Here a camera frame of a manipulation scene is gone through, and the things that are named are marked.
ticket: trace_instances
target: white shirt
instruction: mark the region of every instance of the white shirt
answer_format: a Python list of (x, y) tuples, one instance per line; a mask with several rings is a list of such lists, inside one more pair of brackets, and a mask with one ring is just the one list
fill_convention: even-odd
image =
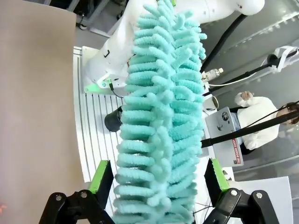
[[(245, 109), (238, 110), (238, 119), (241, 128), (247, 127), (260, 118), (277, 110), (272, 101), (266, 97), (253, 97), (245, 101), (242, 99), (241, 93), (239, 93), (235, 97), (235, 103), (241, 107), (247, 107)], [(255, 123), (254, 125), (273, 119), (276, 117), (276, 115), (277, 113), (274, 113)], [(279, 125), (275, 125), (259, 132), (242, 136), (242, 138), (245, 147), (249, 150), (253, 150), (276, 139), (278, 132)]]

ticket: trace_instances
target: person's hair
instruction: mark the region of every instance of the person's hair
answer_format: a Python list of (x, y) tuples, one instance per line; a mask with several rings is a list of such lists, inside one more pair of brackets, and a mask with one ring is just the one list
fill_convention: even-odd
[[(294, 102), (286, 104), (284, 107), (288, 108), (289, 112), (293, 111), (299, 111), (299, 104), (296, 104)], [(292, 124), (297, 124), (299, 122), (299, 117), (292, 119)]]

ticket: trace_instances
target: black pole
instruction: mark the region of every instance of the black pole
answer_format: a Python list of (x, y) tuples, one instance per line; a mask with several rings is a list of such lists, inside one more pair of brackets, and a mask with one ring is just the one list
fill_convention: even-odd
[(297, 117), (299, 117), (299, 111), (293, 111), (291, 113), (285, 114), (283, 116), (279, 116), (277, 118), (274, 118), (274, 119), (271, 119), (271, 120), (268, 120), (268, 121), (265, 121), (263, 123), (254, 125), (252, 127), (242, 128), (242, 129), (240, 129), (236, 132), (225, 134), (223, 136), (219, 136), (219, 137), (216, 137), (216, 138), (213, 138), (213, 139), (202, 140), (201, 141), (201, 144), (202, 144), (201, 147), (205, 148), (205, 147), (209, 147), (209, 146), (212, 146), (212, 145), (220, 143), (220, 142), (228, 141), (228, 140), (231, 140), (231, 139), (236, 139), (236, 138), (242, 137), (242, 136), (247, 135), (247, 134), (252, 134), (254, 132), (261, 131), (261, 130), (266, 129), (268, 127), (279, 125), (281, 123), (284, 123), (288, 120), (291, 120), (291, 119), (297, 118)]
[(235, 21), (228, 27), (228, 29), (223, 33), (220, 40), (210, 53), (210, 55), (206, 58), (204, 63), (201, 66), (200, 72), (204, 72), (208, 65), (211, 63), (211, 61), (215, 58), (215, 56), (218, 54), (222, 46), (224, 45), (225, 41), (228, 39), (228, 37), (234, 32), (234, 30), (238, 27), (238, 25), (246, 18), (246, 15), (239, 15), (238, 18), (235, 19)]
[[(290, 54), (288, 54), (288, 56), (287, 56), (286, 58), (289, 58), (289, 57), (294, 56), (294, 55), (297, 53), (297, 51), (298, 51), (298, 50), (296, 50), (296, 51), (294, 51), (294, 52), (291, 52)], [(232, 78), (232, 79), (230, 79), (230, 80), (228, 80), (227, 82), (224, 82), (224, 83), (222, 83), (222, 84), (228, 84), (228, 83), (232, 83), (232, 82), (235, 82), (235, 81), (239, 81), (240, 79), (247, 78), (247, 77), (251, 76), (252, 74), (254, 74), (254, 73), (256, 73), (256, 72), (261, 71), (261, 70), (266, 69), (266, 68), (271, 67), (271, 66), (276, 66), (276, 67), (277, 67), (277, 66), (279, 65), (280, 60), (281, 60), (281, 57), (280, 57), (280, 58), (277, 58), (277, 59), (274, 59), (274, 60), (271, 60), (271, 61), (269, 61), (267, 64), (265, 64), (265, 65), (263, 65), (263, 66), (261, 66), (261, 67), (258, 67), (258, 68), (256, 68), (256, 69), (253, 69), (253, 70), (251, 70), (251, 71), (247, 71), (247, 72), (245, 72), (244, 74), (242, 74), (242, 75), (240, 75), (240, 76), (238, 76), (238, 77), (236, 77), (236, 78)], [(210, 90), (210, 92), (214, 92), (214, 91), (219, 90), (219, 89), (221, 89), (221, 88), (223, 88), (223, 87), (224, 87), (224, 86), (216, 86), (216, 87), (212, 88), (212, 89)]]

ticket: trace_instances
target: screw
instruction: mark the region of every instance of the screw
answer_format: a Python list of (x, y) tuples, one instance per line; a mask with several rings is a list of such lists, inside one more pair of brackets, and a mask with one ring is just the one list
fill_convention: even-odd
[(86, 192), (81, 192), (81, 197), (82, 197), (82, 198), (86, 198), (86, 197), (87, 197)]
[(231, 194), (232, 196), (237, 196), (237, 195), (238, 195), (238, 192), (235, 191), (235, 190), (232, 190), (232, 191), (230, 192), (230, 194)]
[(60, 201), (62, 197), (60, 195), (56, 195), (56, 201)]
[(263, 195), (261, 193), (257, 193), (256, 197), (259, 198), (259, 199), (261, 199), (263, 197)]

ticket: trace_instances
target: laptop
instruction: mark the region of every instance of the laptop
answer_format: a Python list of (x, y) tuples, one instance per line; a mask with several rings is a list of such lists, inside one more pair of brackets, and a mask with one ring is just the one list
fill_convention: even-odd
[[(232, 115), (228, 107), (206, 117), (206, 126), (210, 138), (216, 138), (235, 131)], [(232, 139), (213, 145), (215, 157), (222, 167), (243, 166), (244, 161), (238, 139)]]

